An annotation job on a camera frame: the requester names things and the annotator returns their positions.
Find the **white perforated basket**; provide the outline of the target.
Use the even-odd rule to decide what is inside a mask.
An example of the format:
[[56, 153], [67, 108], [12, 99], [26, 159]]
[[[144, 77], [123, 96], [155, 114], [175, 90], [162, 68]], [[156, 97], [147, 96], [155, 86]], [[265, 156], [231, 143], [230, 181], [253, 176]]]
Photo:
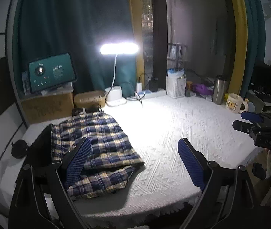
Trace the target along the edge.
[[166, 77], [166, 92], [171, 98], [181, 98], [186, 92], [187, 78], [174, 79], [173, 77]]

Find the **white charger plug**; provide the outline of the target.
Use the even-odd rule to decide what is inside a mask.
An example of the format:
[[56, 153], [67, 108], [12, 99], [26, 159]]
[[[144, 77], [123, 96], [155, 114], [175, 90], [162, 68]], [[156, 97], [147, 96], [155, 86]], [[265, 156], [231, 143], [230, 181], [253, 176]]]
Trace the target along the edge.
[[142, 92], [142, 83], [141, 82], [137, 82], [136, 86], [135, 86], [135, 91], [139, 94], [140, 92]]

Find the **purple plastic bag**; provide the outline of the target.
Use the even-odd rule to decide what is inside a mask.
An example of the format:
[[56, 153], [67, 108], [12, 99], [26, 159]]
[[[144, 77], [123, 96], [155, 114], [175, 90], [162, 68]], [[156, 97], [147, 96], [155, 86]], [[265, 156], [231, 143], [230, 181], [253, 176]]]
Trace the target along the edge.
[[192, 90], [193, 90], [193, 92], [198, 93], [200, 95], [212, 96], [214, 93], [213, 88], [207, 87], [204, 84], [193, 84]]

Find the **white power strip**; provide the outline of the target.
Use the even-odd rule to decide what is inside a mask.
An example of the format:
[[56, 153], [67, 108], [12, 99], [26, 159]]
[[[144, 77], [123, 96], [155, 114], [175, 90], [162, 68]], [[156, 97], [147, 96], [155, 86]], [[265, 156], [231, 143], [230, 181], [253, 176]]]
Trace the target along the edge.
[[134, 96], [129, 97], [129, 99], [151, 99], [151, 98], [157, 98], [162, 97], [167, 94], [166, 90], [162, 88], [158, 88], [156, 92], [152, 92], [150, 90], [143, 90], [139, 93], [134, 93]]

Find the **stainless steel tumbler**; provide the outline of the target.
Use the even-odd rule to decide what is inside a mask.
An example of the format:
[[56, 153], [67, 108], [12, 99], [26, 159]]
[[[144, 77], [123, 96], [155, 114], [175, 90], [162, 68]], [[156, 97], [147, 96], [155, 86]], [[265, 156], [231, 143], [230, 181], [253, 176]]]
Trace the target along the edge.
[[224, 95], [228, 89], [228, 78], [224, 75], [217, 75], [214, 81], [214, 91], [212, 96], [212, 102], [217, 105], [221, 105], [223, 103]]

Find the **black folded garment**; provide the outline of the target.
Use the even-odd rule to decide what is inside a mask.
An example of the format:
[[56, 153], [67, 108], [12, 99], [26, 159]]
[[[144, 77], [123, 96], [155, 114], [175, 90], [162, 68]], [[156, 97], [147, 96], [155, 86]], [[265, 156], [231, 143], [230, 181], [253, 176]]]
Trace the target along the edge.
[[47, 125], [28, 148], [26, 158], [30, 165], [45, 166], [52, 162], [52, 127], [52, 124]]

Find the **teal curtain left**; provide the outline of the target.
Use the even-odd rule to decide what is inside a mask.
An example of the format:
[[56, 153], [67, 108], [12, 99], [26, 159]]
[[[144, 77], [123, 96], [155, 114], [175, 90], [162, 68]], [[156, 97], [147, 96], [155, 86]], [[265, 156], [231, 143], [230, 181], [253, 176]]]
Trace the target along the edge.
[[[13, 33], [13, 67], [19, 94], [28, 63], [69, 53], [77, 74], [75, 93], [104, 90], [113, 78], [113, 56], [104, 43], [133, 41], [128, 0], [18, 0]], [[136, 58], [125, 64], [136, 84]]]

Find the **yellow teal curtain right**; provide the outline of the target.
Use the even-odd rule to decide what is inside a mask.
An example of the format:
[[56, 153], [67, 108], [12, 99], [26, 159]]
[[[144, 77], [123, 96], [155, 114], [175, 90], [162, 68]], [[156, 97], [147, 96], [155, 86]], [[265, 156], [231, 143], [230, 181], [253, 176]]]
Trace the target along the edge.
[[264, 63], [266, 32], [261, 0], [231, 0], [235, 21], [235, 56], [229, 92], [242, 97], [254, 67]]

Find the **brown cardboard box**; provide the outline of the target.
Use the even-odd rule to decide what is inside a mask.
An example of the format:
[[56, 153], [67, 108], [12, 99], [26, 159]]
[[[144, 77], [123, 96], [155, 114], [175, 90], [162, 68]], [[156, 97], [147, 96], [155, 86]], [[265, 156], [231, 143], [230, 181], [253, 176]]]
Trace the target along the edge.
[[73, 92], [58, 95], [36, 96], [21, 100], [27, 122], [46, 122], [69, 117], [74, 108]]

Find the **tan oval lidded container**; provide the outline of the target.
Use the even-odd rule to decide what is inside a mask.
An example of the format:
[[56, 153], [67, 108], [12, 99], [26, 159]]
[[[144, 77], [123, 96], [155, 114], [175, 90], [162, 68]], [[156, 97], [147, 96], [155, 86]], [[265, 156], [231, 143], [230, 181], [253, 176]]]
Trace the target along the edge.
[[106, 95], [102, 90], [79, 93], [74, 96], [74, 104], [77, 108], [87, 109], [97, 104], [103, 108], [106, 104]]

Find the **blue yellow plaid pants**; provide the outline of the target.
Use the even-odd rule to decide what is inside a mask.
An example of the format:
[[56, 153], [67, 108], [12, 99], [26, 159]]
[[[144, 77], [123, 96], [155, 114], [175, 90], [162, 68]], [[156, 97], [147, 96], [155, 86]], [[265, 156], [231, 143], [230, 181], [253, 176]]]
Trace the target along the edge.
[[118, 122], [104, 112], [80, 113], [52, 125], [52, 158], [63, 159], [83, 137], [90, 139], [92, 149], [77, 181], [67, 189], [74, 200], [118, 192], [144, 165]]

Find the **small orange jar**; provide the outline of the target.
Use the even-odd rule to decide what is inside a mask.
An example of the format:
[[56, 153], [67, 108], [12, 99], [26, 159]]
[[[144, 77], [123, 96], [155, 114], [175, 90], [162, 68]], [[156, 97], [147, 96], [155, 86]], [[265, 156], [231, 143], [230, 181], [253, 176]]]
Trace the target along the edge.
[[192, 92], [192, 81], [186, 81], [187, 91]]

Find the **white textured table cloth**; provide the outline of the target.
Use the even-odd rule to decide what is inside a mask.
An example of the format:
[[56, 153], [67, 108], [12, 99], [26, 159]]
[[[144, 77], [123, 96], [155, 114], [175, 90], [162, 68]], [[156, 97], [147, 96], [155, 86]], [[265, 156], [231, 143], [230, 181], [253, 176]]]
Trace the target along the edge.
[[[194, 203], [201, 191], [178, 154], [182, 138], [187, 138], [207, 160], [230, 169], [248, 165], [261, 152], [247, 134], [233, 129], [232, 123], [241, 117], [238, 113], [198, 97], [128, 101], [97, 112], [111, 115], [118, 122], [144, 165], [131, 175], [126, 188], [96, 198], [74, 200], [63, 181], [64, 195], [70, 198], [77, 222], [84, 228], [109, 224], [126, 228], [149, 214], [172, 212], [185, 203]], [[33, 124], [22, 138], [30, 147], [47, 125], [58, 125], [68, 118], [71, 116]], [[12, 105], [0, 116], [0, 154], [21, 128], [21, 117]], [[29, 164], [26, 156], [16, 159], [7, 155], [1, 162], [0, 208], [9, 209], [17, 177]]]

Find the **white cartoon mug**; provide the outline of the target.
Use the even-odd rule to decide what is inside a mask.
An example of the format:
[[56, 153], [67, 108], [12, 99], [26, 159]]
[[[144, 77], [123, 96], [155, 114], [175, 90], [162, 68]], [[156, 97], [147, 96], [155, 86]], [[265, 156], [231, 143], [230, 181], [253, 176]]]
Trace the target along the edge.
[[235, 114], [247, 112], [249, 109], [248, 99], [244, 100], [241, 96], [237, 94], [229, 93], [225, 107], [227, 110]]

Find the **white desk lamp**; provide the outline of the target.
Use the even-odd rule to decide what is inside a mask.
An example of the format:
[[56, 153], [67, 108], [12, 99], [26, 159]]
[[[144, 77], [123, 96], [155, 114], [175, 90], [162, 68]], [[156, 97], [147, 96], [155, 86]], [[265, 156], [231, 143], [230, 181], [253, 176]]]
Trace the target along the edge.
[[130, 98], [136, 101], [134, 81], [125, 76], [125, 64], [128, 64], [139, 51], [139, 46], [132, 41], [119, 41], [104, 43], [100, 47], [103, 56], [113, 56], [113, 78], [111, 85], [105, 88], [105, 103], [108, 107], [114, 108], [125, 105]]

